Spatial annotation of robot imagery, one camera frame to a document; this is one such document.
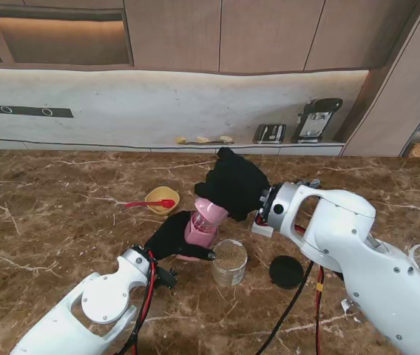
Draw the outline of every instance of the red plastic spoon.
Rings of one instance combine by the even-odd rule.
[[[165,209],[171,209],[174,207],[174,200],[161,200],[157,202],[130,202],[124,205],[125,207],[134,207],[134,206],[161,206]]]

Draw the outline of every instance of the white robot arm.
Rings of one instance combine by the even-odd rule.
[[[149,261],[137,249],[118,257],[118,271],[82,280],[20,340],[11,355],[99,355],[132,321],[136,307],[129,306],[129,292],[148,281]],[[95,323],[116,322],[103,337],[95,335],[72,314],[81,302],[86,316]]]
[[[320,197],[304,235],[294,228],[302,201]],[[405,354],[420,354],[420,269],[391,244],[370,235],[376,210],[343,190],[284,183],[263,197],[265,222],[294,241],[301,252],[343,273],[348,297]]]

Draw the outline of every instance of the pink bottle cap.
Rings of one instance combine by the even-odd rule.
[[[224,208],[215,205],[206,198],[199,197],[195,201],[195,207],[203,218],[215,225],[220,224],[228,215],[228,212]]]

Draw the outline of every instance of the yellow bowl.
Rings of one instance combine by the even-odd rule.
[[[170,189],[167,186],[159,186],[152,190],[144,199],[145,202],[159,202],[162,200],[173,200],[175,202],[175,205],[173,205],[173,207],[171,207],[170,209],[167,209],[162,206],[147,206],[147,208],[153,211],[155,214],[165,216],[177,207],[180,201],[180,196],[176,191]]]

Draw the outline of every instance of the brown marble counter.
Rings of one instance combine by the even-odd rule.
[[[115,258],[127,246],[146,241],[165,218],[145,208],[125,209],[121,201],[142,200],[165,185],[179,192],[179,209],[192,209],[193,185],[215,159],[170,153],[0,151],[0,354],[8,354],[85,276],[114,272]],[[375,237],[405,251],[420,243],[420,160],[250,159],[271,183],[319,178],[322,188],[356,192],[377,209]],[[159,289],[153,298],[140,333],[140,354],[253,354],[261,346],[294,295],[271,284],[269,264],[280,254],[295,256],[304,267],[308,261],[282,236],[268,239],[249,230],[248,221],[228,219],[221,227],[221,237],[240,240],[250,256],[245,279],[236,287],[217,286],[208,263],[173,257],[162,262],[179,271],[179,283],[173,291]],[[317,269],[265,354],[314,354]],[[323,353],[397,354],[362,316],[344,315],[344,298],[342,282],[329,273],[322,301]]]

